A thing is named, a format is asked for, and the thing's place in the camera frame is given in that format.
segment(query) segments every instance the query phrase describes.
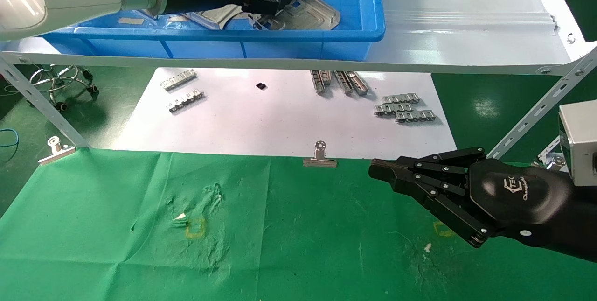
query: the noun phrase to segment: metal bracket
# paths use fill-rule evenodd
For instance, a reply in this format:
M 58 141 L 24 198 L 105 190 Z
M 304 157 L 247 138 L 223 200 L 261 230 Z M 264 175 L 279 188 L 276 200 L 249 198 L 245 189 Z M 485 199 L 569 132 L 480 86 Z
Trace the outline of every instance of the metal bracket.
M 60 144 L 60 138 L 58 137 L 51 137 L 48 139 L 48 146 L 52 150 L 52 155 L 39 160 L 38 162 L 40 165 L 47 165 L 48 163 L 60 160 L 61 158 L 76 152 L 76 146 L 69 147 L 67 145 L 62 145 Z
M 541 100 L 522 117 L 518 124 L 489 152 L 488 156 L 493 159 L 499 159 L 506 154 L 531 127 L 535 126 L 549 110 L 554 108 L 596 65 L 597 47 L 593 48 L 591 52 L 583 57 L 568 74 L 558 80 Z
M 327 167 L 336 168 L 336 160 L 326 159 L 326 142 L 317 141 L 315 143 L 315 157 L 312 159 L 303 159 L 304 167 Z

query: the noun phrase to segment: blue plastic bin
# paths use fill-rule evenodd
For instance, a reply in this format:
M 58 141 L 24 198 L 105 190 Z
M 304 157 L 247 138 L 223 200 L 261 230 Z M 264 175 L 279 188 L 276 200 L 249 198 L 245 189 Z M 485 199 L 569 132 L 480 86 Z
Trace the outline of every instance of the blue plastic bin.
M 331 31 L 267 31 L 248 20 L 231 20 L 224 30 L 192 21 L 153 20 L 122 11 L 66 27 L 43 37 L 63 54 L 151 58 L 302 58 L 362 61 L 385 33 L 382 0 L 323 0 L 340 12 Z M 143 19 L 142 24 L 121 23 Z

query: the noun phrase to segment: metal parts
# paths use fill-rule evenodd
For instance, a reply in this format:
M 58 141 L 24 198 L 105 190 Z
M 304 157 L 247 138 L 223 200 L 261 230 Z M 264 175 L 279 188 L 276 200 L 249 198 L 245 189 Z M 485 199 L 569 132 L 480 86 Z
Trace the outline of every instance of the metal parts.
M 397 112 L 410 112 L 412 110 L 410 104 L 383 104 L 375 105 L 375 112 L 373 114 L 376 116 L 391 116 Z
M 384 104 L 401 104 L 411 103 L 416 104 L 420 101 L 420 97 L 416 93 L 404 93 L 402 95 L 393 95 L 382 97 L 382 103 Z
M 430 110 L 396 113 L 396 122 L 400 124 L 415 121 L 434 121 L 435 118 L 437 118 L 437 116 L 435 116 L 435 113 Z
M 164 90 L 170 91 L 171 89 L 176 88 L 177 86 L 180 86 L 182 84 L 185 84 L 186 82 L 188 82 L 196 77 L 197 77 L 197 74 L 194 71 L 194 69 L 190 69 L 183 73 L 179 73 L 176 76 L 170 77 L 167 80 L 164 80 L 164 82 L 162 82 L 160 84 L 160 86 Z
M 352 83 L 352 87 L 354 88 L 356 93 L 361 97 L 367 95 L 367 92 L 369 92 L 369 88 L 367 88 L 367 85 L 365 84 L 365 82 L 363 82 L 360 76 L 354 71 L 345 71 L 345 73 L 346 76 L 349 78 L 350 82 Z
M 48 139 L 48 146 L 52 151 L 52 155 L 39 160 L 38 162 L 40 165 L 47 165 L 48 163 L 73 154 L 76 151 L 76 146 L 69 147 L 67 145 L 60 144 L 60 138 L 58 137 L 51 137 Z
M 337 166 L 338 162 L 336 160 L 326 159 L 326 142 L 321 140 L 315 143 L 315 157 L 303 159 L 303 167 L 336 168 Z
M 340 12 L 322 0 L 294 0 L 277 14 L 248 16 L 259 30 L 331 30 L 340 22 Z
M 237 5 L 226 5 L 222 8 L 205 10 L 204 12 L 186 13 L 185 16 L 207 29 L 224 29 L 228 21 L 243 12 Z
M 399 124 L 410 122 L 429 122 L 437 119 L 435 113 L 431 110 L 416 111 L 411 104 L 420 102 L 420 97 L 416 93 L 404 93 L 401 95 L 392 95 L 382 97 L 382 105 L 375 105 L 376 116 L 396 116 L 396 122 Z
M 336 76 L 336 80 L 338 84 L 340 84 L 340 88 L 346 95 L 352 93 L 352 85 L 350 84 L 350 78 L 345 71 L 334 71 L 334 75 Z
M 183 97 L 176 99 L 172 103 L 168 103 L 168 105 L 166 105 L 166 108 L 168 108 L 168 111 L 173 113 L 191 103 L 194 103 L 195 101 L 201 99 L 202 97 L 203 97 L 203 92 L 199 91 L 198 89 L 194 89 L 190 93 L 183 95 Z
M 324 80 L 320 71 L 311 70 L 311 78 L 313 79 L 313 87 L 315 88 L 315 92 L 317 92 L 318 95 L 324 93 L 324 91 L 326 91 L 326 84 L 324 84 Z

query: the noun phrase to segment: caster wheel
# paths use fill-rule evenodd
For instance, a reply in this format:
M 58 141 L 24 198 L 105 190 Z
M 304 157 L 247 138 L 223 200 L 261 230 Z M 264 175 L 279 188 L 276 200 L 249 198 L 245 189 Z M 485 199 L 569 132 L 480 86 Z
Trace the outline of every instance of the caster wheel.
M 100 91 L 97 89 L 97 86 L 91 84 L 89 88 L 87 88 L 87 92 L 91 93 L 92 95 L 97 95 Z
M 56 106 L 54 106 L 56 108 L 56 110 L 58 110 L 59 112 L 64 112 L 66 110 L 69 109 L 69 106 L 66 105 L 66 103 L 58 103 L 56 104 Z
M 87 80 L 93 79 L 93 75 L 89 72 L 89 70 L 83 70 L 83 77 Z

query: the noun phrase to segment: green table surface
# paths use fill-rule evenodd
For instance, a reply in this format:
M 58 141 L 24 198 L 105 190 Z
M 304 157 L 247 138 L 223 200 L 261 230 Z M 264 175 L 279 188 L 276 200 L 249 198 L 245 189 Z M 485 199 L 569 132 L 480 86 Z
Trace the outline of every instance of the green table surface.
M 368 165 L 79 150 L 0 219 L 0 299 L 596 299 L 597 265 L 475 250 Z

